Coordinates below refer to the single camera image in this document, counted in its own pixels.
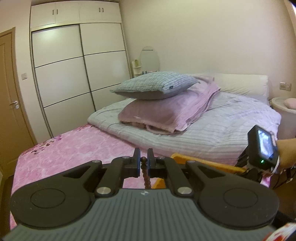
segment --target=cabinet door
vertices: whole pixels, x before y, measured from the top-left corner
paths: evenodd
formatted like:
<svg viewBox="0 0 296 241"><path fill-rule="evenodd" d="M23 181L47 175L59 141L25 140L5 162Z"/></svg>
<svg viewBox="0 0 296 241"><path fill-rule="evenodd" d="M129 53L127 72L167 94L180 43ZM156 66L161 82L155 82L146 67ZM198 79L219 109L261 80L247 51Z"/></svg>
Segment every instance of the cabinet door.
<svg viewBox="0 0 296 241"><path fill-rule="evenodd" d="M35 67L83 56L79 26L64 26L32 34Z"/></svg>
<svg viewBox="0 0 296 241"><path fill-rule="evenodd" d="M109 22L121 23L121 15L119 3L115 2L100 2L100 10L102 20Z"/></svg>
<svg viewBox="0 0 296 241"><path fill-rule="evenodd" d="M76 1L56 2L56 23L79 22L79 3Z"/></svg>
<svg viewBox="0 0 296 241"><path fill-rule="evenodd" d="M55 3L45 3L31 7L30 28L55 23Z"/></svg>
<svg viewBox="0 0 296 241"><path fill-rule="evenodd" d="M83 57L35 69L43 107L89 92Z"/></svg>
<svg viewBox="0 0 296 241"><path fill-rule="evenodd" d="M94 113L91 94L80 95L44 108L53 136L87 124Z"/></svg>
<svg viewBox="0 0 296 241"><path fill-rule="evenodd" d="M79 14L81 21L101 20L98 1L79 1Z"/></svg>
<svg viewBox="0 0 296 241"><path fill-rule="evenodd" d="M85 55L125 50L120 23L84 23L80 29Z"/></svg>
<svg viewBox="0 0 296 241"><path fill-rule="evenodd" d="M92 91L130 79L125 51L87 55L85 64Z"/></svg>
<svg viewBox="0 0 296 241"><path fill-rule="evenodd" d="M110 92L110 90L113 90L115 87L116 86L111 86L101 90L93 91L91 93L94 99L94 105L96 107L96 111L102 109L103 107L111 105L115 102L126 99L126 97L124 96L117 95L115 93Z"/></svg>

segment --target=orange plastic basket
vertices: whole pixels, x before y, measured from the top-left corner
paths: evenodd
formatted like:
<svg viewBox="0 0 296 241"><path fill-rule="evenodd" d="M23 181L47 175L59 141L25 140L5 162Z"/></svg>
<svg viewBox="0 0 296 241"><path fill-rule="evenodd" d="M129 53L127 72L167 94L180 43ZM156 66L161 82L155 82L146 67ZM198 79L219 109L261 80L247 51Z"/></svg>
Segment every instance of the orange plastic basket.
<svg viewBox="0 0 296 241"><path fill-rule="evenodd" d="M221 163L217 163L217 162L212 162L212 161L206 161L206 160L202 160L196 157L192 157L192 156L185 156L182 154L178 154L178 153L174 153L171 158L173 158L178 164L185 164L186 161L189 160L194 160L194 161L199 161L203 164L207 164L209 166L212 166L214 168L217 168L221 171L224 172L229 172L229 173L243 173L245 172L245 168L241 168L241 167L234 167L234 166L230 166L230 165L225 165L225 164L221 164ZM165 187L165 182L163 179L158 178L155 182L155 184L152 186L152 189L161 189L161 188L166 188Z"/></svg>

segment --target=floor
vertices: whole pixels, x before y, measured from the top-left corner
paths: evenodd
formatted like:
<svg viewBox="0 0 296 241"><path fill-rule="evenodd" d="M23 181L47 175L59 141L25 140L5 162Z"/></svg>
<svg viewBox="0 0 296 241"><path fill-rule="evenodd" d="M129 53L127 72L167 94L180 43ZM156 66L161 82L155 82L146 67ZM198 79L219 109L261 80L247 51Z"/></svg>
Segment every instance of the floor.
<svg viewBox="0 0 296 241"><path fill-rule="evenodd" d="M281 175L280 183L285 180L285 176ZM274 175L271 180L271 187L277 181L277 176ZM13 176L9 177L3 189L3 196L1 201L1 209L0 209L0 237L5 236L9 232L9 198L12 188ZM296 178L288 184L284 184L283 186L277 188L275 190L276 194L280 199L280 207L279 210L289 217L295 219L296 218Z"/></svg>

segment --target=door frame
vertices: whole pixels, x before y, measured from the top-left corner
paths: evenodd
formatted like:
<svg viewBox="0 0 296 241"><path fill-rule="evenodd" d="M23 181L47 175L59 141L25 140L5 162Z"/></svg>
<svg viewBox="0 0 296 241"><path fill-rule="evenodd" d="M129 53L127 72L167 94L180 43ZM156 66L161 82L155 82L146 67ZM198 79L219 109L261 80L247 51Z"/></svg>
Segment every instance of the door frame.
<svg viewBox="0 0 296 241"><path fill-rule="evenodd" d="M37 140L35 138L32 128L31 128L27 113L25 111L25 105L22 100L22 95L21 95L21 91L20 91L20 84L19 84L18 75L17 75L17 65L16 65L16 57L15 57L15 27L13 27L12 29L9 29L5 32L0 33L0 37L3 37L8 34L12 34L12 44L11 44L12 45L11 46L12 52L11 52L11 54L12 54L13 77L14 77L14 82L15 82L15 89L16 89L16 93L17 93L17 98L18 98L18 101L21 106L20 110L22 112L22 116L25 121L25 124L26 124L27 130L29 132L29 135L31 137L31 140L33 141L33 144L36 145Z"/></svg>

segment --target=oval mirror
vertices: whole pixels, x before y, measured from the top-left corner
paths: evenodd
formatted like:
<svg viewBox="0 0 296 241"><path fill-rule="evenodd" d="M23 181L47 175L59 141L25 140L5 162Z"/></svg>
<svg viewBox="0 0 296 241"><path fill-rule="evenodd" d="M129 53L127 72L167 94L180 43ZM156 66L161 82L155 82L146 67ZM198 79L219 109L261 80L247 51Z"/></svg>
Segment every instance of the oval mirror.
<svg viewBox="0 0 296 241"><path fill-rule="evenodd" d="M159 64L159 57L157 52L151 47L147 46L142 49L140 54L140 62L141 62L141 71L144 73L147 71L155 72L159 71L160 64Z"/></svg>

